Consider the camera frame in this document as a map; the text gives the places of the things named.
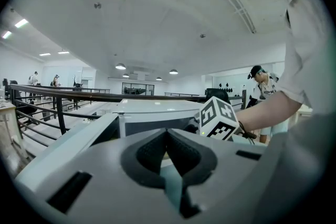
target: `white shirt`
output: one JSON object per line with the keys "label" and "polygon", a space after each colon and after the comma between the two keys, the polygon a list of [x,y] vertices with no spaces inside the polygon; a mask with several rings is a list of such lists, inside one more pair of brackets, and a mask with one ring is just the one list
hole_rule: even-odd
{"label": "white shirt", "polygon": [[33,75],[33,85],[36,86],[37,82],[38,82],[37,76],[34,74]]}
{"label": "white shirt", "polygon": [[268,83],[267,84],[258,83],[254,88],[252,98],[259,100],[261,95],[264,98],[268,98],[279,90],[277,79],[270,77],[269,74],[267,75],[268,75]]}
{"label": "white shirt", "polygon": [[287,0],[285,70],[279,90],[289,98],[330,113],[336,108],[335,32],[322,0]]}

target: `black cap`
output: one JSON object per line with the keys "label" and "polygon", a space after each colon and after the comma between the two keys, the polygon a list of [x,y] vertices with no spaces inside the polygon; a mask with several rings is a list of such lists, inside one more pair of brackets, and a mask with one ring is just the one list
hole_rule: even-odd
{"label": "black cap", "polygon": [[261,70],[263,69],[261,66],[253,66],[251,69],[250,74],[248,74],[248,79],[252,79],[255,77],[255,75]]}

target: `fluorescent light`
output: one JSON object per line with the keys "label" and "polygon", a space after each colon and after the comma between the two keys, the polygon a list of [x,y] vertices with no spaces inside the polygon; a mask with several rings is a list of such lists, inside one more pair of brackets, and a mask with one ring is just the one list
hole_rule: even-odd
{"label": "fluorescent light", "polygon": [[9,37],[11,34],[12,34],[12,32],[7,31],[2,37],[3,37],[4,39],[6,39],[6,38]]}
{"label": "fluorescent light", "polygon": [[22,19],[21,21],[19,21],[15,26],[17,28],[20,28],[22,25],[25,25],[26,23],[28,23],[28,21],[26,19]]}
{"label": "fluorescent light", "polygon": [[178,74],[178,71],[176,69],[172,69],[169,74],[176,75]]}
{"label": "fluorescent light", "polygon": [[125,65],[124,65],[123,63],[119,63],[119,64],[117,64],[117,65],[115,66],[115,68],[120,69],[120,70],[125,70],[125,69],[126,69],[126,67],[125,67]]}

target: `standing person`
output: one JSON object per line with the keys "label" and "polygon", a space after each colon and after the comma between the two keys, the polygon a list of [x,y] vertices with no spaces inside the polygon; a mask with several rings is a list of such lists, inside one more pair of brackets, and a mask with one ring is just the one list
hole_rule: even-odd
{"label": "standing person", "polygon": [[58,87],[60,84],[58,83],[58,78],[59,78],[59,75],[55,75],[54,76],[54,79],[53,79],[53,82],[51,83],[52,86],[54,87]]}
{"label": "standing person", "polygon": [[[254,78],[258,83],[254,89],[252,98],[247,105],[247,108],[255,105],[258,100],[266,100],[271,95],[276,93],[278,88],[279,78],[274,73],[267,73],[261,66],[254,66],[251,69],[250,74],[247,77],[248,79]],[[281,123],[278,123],[272,127],[266,127],[261,129],[260,131],[260,139],[261,143],[266,143],[267,136],[271,137],[276,133],[286,132],[288,129],[288,120],[285,120]]]}
{"label": "standing person", "polygon": [[29,79],[28,79],[28,85],[29,86],[36,86],[37,82],[38,82],[38,79],[37,79],[37,71],[35,71],[35,73],[33,75],[30,75],[29,76]]}
{"label": "standing person", "polygon": [[246,131],[281,123],[303,103],[312,107],[315,114],[329,114],[336,109],[335,28],[330,15],[322,0],[285,1],[285,70],[276,93],[237,113]]}

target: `black metal railing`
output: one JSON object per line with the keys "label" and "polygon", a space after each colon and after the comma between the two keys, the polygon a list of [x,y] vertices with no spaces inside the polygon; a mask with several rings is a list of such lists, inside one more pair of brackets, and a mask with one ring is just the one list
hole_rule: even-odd
{"label": "black metal railing", "polygon": [[185,97],[185,96],[200,96],[199,94],[188,94],[188,93],[175,93],[175,92],[165,92],[164,96],[175,96],[175,97]]}
{"label": "black metal railing", "polygon": [[[164,97],[151,95],[125,95],[110,94],[108,89],[83,89],[69,87],[44,87],[44,86],[24,86],[11,84],[10,99],[12,104],[16,105],[17,124],[21,136],[26,136],[33,141],[48,146],[47,143],[37,139],[37,136],[31,135],[30,131],[43,137],[56,140],[55,137],[41,130],[36,130],[31,124],[46,125],[48,127],[59,129],[61,134],[65,134],[70,129],[66,127],[64,116],[76,118],[98,119],[99,115],[87,115],[71,113],[69,110],[78,110],[79,107],[93,102],[120,102],[123,99],[142,99],[142,100],[188,100],[194,102],[204,102],[204,97],[186,96],[186,97]],[[41,103],[33,103],[32,100],[41,100]],[[38,114],[44,114],[43,117],[36,117]],[[58,125],[50,121],[51,118],[58,119]]]}

